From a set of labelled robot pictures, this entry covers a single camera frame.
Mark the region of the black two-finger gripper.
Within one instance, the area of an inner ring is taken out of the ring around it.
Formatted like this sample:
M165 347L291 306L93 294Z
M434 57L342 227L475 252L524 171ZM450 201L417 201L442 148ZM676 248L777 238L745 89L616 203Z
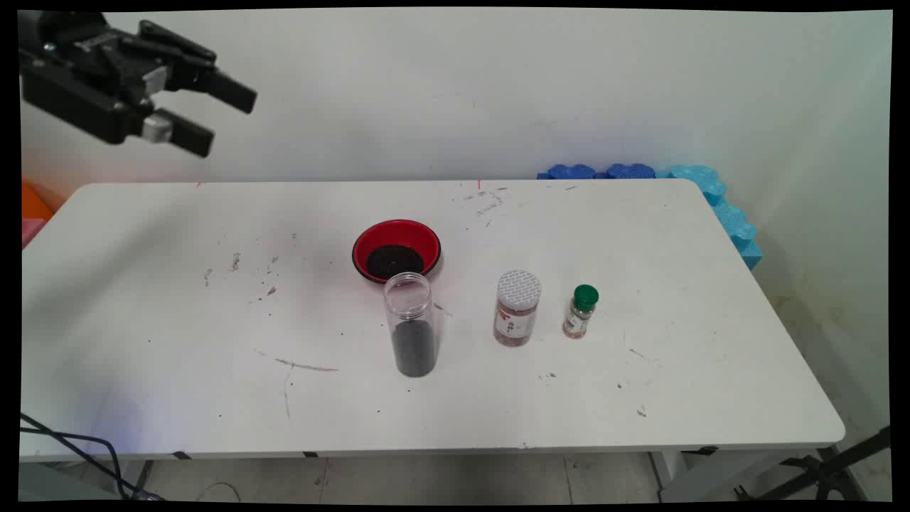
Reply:
M199 158L214 133L157 108L153 96L189 90L246 114L257 99L201 43L150 20L128 33L97 11L22 11L20 76L23 100L108 144L141 137Z

